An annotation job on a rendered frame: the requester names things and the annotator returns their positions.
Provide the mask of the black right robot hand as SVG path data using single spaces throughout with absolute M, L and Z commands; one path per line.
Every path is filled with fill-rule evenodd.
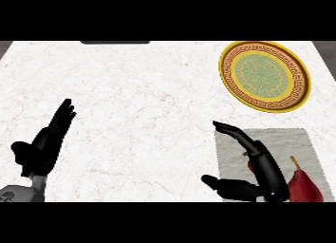
M 226 123 L 213 121 L 215 131 L 237 140 L 247 156 L 247 168 L 257 184 L 246 180 L 216 178 L 201 175 L 201 181 L 216 194 L 229 200 L 254 202 L 260 196 L 265 202 L 284 202 L 290 198 L 287 182 L 275 159 L 259 140 L 251 140 L 246 133 Z

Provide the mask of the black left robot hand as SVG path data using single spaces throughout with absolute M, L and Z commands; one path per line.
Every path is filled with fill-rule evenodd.
M 73 117 L 73 105 L 70 99 L 64 99 L 48 126 L 40 129 L 32 142 L 15 141 L 11 144 L 14 162 L 21 166 L 23 177 L 45 177 L 51 172 Z

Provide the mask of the grey rectangular placemat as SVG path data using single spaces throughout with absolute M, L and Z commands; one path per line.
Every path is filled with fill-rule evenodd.
M 324 202 L 333 202 L 330 186 L 325 180 L 321 162 L 315 153 L 312 142 L 303 128 L 244 129 L 251 140 L 259 140 L 272 155 L 285 181 L 294 173 L 294 163 L 315 183 Z M 218 161 L 218 174 L 220 178 L 241 179 L 256 184 L 256 179 L 247 168 L 247 156 L 237 140 L 228 135 L 213 132 Z

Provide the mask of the round ornate yellow-rimmed plate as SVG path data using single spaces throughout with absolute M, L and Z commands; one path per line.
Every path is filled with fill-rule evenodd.
M 293 52 L 271 41 L 234 41 L 218 60 L 222 84 L 235 99 L 266 113 L 285 113 L 306 102 L 310 77 Z

